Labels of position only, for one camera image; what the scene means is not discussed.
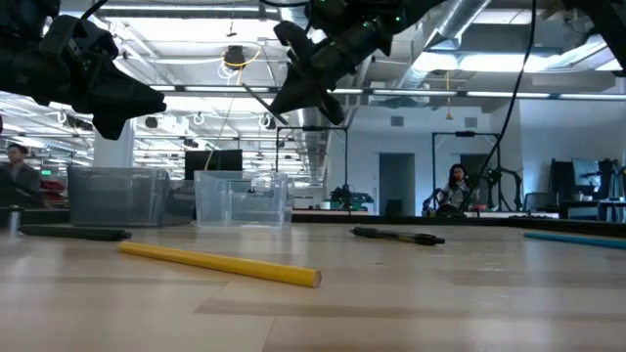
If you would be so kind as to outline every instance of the clear plastic bin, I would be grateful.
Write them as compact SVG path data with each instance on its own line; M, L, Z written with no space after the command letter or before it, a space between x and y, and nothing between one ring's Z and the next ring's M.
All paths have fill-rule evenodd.
M276 172L196 171L196 205L200 227L289 225L289 178Z
M165 170L73 166L67 176L74 226L169 226L192 221L193 182L171 181Z

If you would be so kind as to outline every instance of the chair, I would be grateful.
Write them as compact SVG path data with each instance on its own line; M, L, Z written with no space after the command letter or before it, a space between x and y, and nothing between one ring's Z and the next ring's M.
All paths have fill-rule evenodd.
M559 194L554 192L535 192L524 197L523 211L540 211L559 207Z

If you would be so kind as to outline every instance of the blue rod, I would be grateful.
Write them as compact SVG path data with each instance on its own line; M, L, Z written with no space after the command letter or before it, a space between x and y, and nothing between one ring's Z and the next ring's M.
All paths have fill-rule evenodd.
M590 239L590 238L582 238L582 237L576 237L576 236L536 234L536 233L525 233L524 236L527 239L578 243L578 244L586 244L586 245L593 245L593 246L601 246L601 247L606 247L606 248L626 249L626 241Z

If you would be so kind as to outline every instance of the metal frame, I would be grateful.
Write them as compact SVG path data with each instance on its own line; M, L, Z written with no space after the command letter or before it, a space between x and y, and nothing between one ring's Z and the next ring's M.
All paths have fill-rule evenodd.
M293 126L277 126L276 127L276 172L279 171L279 145L281 143L281 131L282 130L299 130L302 132L324 132L324 131L343 131L345 134L345 144L343 148L343 158L344 158L344 172L343 172L343 184L348 184L348 127L322 127L322 126L301 126L301 127L293 127Z
M500 138L500 133L487 133L487 132L472 132L472 131L459 131L459 132L432 132L432 189L435 190L437 188L437 176L436 176L436 166L437 166L437 153L436 153L436 139L437 136L454 136L458 138L475 138L477 136L485 136L485 137L495 137L496 139ZM498 146L496 150L496 161L498 163L498 167L501 167L501 159L500 159L500 146ZM436 204L434 200L432 201L433 208L436 209ZM502 209L502 183L498 182L498 208Z

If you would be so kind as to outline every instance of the woman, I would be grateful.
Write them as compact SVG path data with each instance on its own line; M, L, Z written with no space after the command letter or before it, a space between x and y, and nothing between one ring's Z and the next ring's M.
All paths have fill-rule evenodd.
M448 184L442 190L444 198L444 204L450 204L456 208L461 206L463 199L470 192L470 186L466 184L466 169L461 164L454 164L450 168L450 176L448 177ZM469 197L469 203L467 209L471 208L471 204L478 200L478 188L475 188Z

